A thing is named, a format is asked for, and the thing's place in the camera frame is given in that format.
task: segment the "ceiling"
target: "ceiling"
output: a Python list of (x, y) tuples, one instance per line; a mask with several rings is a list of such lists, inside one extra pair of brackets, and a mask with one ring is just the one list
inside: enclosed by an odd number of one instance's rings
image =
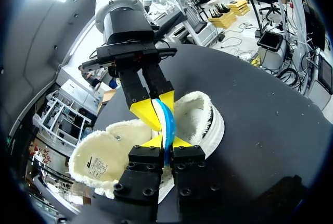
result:
[(11, 0), (0, 76), (0, 128), (7, 135), (28, 102), (54, 81), (95, 0)]

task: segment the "white shoe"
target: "white shoe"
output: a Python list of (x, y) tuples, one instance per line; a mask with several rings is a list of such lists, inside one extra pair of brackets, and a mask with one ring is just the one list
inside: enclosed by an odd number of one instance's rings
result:
[[(202, 92), (192, 92), (174, 106), (176, 136), (192, 145), (198, 144), (210, 156), (224, 134), (224, 121), (210, 98)], [(74, 150), (69, 160), (69, 172), (76, 181), (96, 188), (95, 192), (113, 198), (113, 185), (118, 182), (134, 145), (141, 145), (158, 133), (141, 120), (118, 122), (106, 131), (88, 135)], [(161, 178), (159, 203), (173, 188), (171, 169), (165, 167)]]

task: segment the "black tabletop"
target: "black tabletop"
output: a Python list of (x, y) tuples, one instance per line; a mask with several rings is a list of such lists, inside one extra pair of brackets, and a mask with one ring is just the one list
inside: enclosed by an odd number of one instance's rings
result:
[[(332, 125), (311, 100), (237, 57), (195, 45), (161, 62), (175, 88), (208, 94), (225, 121), (225, 133), (207, 159), (228, 202), (257, 197), (285, 176), (299, 175), (310, 187), (330, 145)], [(143, 85), (146, 83), (140, 73)], [(99, 115), (95, 130), (136, 118), (122, 89)], [(159, 205), (159, 222), (177, 221), (175, 192)]]

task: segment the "bolt hole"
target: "bolt hole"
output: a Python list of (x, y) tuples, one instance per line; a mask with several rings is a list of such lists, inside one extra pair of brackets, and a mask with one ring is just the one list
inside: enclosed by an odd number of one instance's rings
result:
[(211, 185), (210, 189), (211, 189), (212, 191), (218, 191), (218, 190), (220, 189), (220, 185), (218, 185), (218, 184), (213, 184), (213, 185)]
[(189, 196), (191, 194), (191, 189), (181, 189), (180, 194), (182, 196)]
[(115, 185), (113, 186), (113, 189), (114, 189), (115, 191), (121, 191), (121, 190), (124, 189), (124, 186), (123, 186), (122, 184), (117, 183), (117, 184), (115, 184)]
[(205, 163), (199, 163), (199, 164), (198, 164), (198, 167), (199, 167), (199, 168), (204, 168), (205, 166), (206, 166)]
[(152, 195), (154, 195), (154, 191), (153, 191), (153, 189), (151, 189), (151, 188), (147, 188), (147, 189), (144, 189), (144, 190), (143, 190), (143, 194), (144, 194), (145, 196), (152, 196)]
[(186, 168), (185, 164), (179, 164), (178, 169), (179, 170), (184, 170)]
[(129, 168), (135, 167), (135, 163), (129, 163)]
[(147, 168), (148, 168), (149, 170), (153, 170), (153, 169), (156, 168), (156, 166), (155, 166), (154, 164), (149, 164), (149, 165), (147, 166)]

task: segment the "metal rack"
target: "metal rack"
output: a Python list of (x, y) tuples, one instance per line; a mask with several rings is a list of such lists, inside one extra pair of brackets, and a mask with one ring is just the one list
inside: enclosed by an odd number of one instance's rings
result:
[(61, 100), (52, 97), (48, 105), (49, 109), (39, 122), (39, 134), (54, 144), (54, 148), (70, 156), (91, 120), (78, 112), (80, 106), (75, 101), (65, 97)]

